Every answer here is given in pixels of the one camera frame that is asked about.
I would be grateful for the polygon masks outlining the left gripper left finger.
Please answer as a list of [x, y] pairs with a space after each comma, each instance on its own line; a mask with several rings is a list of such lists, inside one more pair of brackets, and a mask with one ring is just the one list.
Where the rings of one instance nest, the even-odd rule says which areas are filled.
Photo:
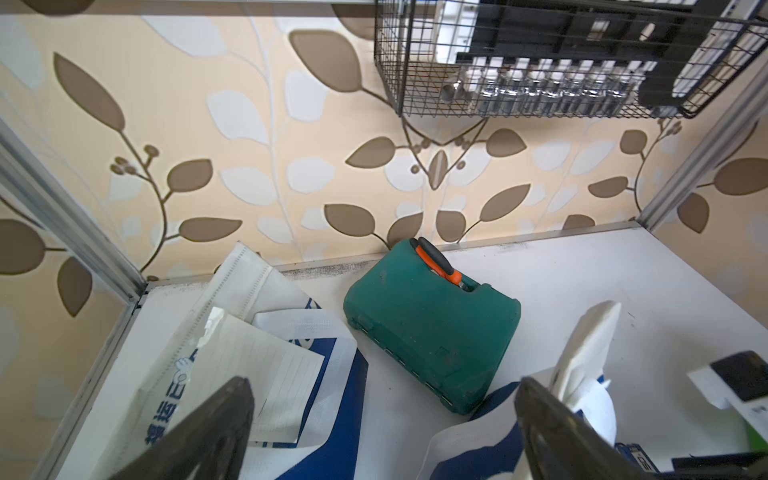
[[237, 479], [254, 414], [248, 379], [235, 376], [114, 479]]

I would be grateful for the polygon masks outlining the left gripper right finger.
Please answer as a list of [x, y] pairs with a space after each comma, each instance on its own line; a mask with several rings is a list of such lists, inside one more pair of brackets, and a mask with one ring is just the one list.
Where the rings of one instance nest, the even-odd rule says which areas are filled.
[[650, 479], [541, 383], [524, 377], [514, 400], [534, 479]]

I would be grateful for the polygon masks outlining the blue white bag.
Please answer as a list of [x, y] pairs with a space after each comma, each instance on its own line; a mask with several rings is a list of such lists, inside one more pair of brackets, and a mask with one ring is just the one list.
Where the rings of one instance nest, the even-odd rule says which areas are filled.
[[245, 479], [351, 479], [368, 364], [345, 324], [237, 244], [134, 395], [95, 475], [107, 478], [233, 377], [251, 387]]
[[487, 395], [471, 418], [432, 437], [421, 479], [606, 479], [614, 404], [604, 374], [622, 306], [612, 300], [579, 319], [556, 365]]

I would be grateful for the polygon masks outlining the white receipt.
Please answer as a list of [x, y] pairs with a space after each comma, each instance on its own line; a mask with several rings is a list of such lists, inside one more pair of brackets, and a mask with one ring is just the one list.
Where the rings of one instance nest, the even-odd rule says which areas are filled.
[[174, 428], [235, 376], [254, 398], [251, 442], [294, 443], [324, 357], [273, 336], [227, 312], [211, 310]]

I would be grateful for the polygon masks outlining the blue black stapler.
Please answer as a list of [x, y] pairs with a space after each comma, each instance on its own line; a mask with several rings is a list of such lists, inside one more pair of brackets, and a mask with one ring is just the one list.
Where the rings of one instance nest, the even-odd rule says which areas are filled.
[[623, 457], [636, 464], [642, 471], [651, 474], [659, 473], [659, 469], [639, 444], [616, 443], [614, 448]]

